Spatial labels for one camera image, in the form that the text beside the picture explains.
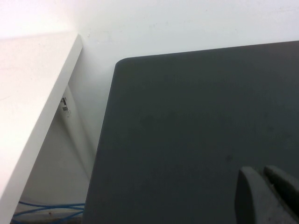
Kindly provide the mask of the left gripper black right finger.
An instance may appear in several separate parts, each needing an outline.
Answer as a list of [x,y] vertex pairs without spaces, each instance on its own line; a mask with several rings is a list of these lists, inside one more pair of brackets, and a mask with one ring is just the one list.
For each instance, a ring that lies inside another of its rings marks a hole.
[[270,181],[280,198],[291,209],[299,215],[299,180],[282,169],[269,165],[263,169],[263,174]]

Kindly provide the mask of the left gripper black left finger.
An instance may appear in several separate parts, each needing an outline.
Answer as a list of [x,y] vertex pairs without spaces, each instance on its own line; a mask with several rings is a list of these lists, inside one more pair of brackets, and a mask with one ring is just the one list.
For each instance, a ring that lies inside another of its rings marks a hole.
[[296,216],[284,203],[262,172],[252,167],[239,170],[235,192],[238,224],[297,224]]

